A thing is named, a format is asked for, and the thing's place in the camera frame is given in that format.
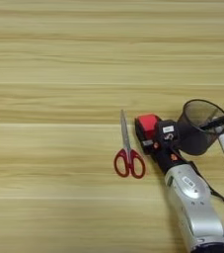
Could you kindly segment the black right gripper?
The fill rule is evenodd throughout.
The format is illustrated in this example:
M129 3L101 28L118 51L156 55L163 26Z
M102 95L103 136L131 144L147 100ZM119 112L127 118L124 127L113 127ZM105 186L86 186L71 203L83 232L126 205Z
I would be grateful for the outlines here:
M178 165L186 164L181 154L170 143L162 143L153 140L154 116L144 115L135 119L136 136L140 142L145 155L149 155L156 162L162 173L166 175L168 171Z

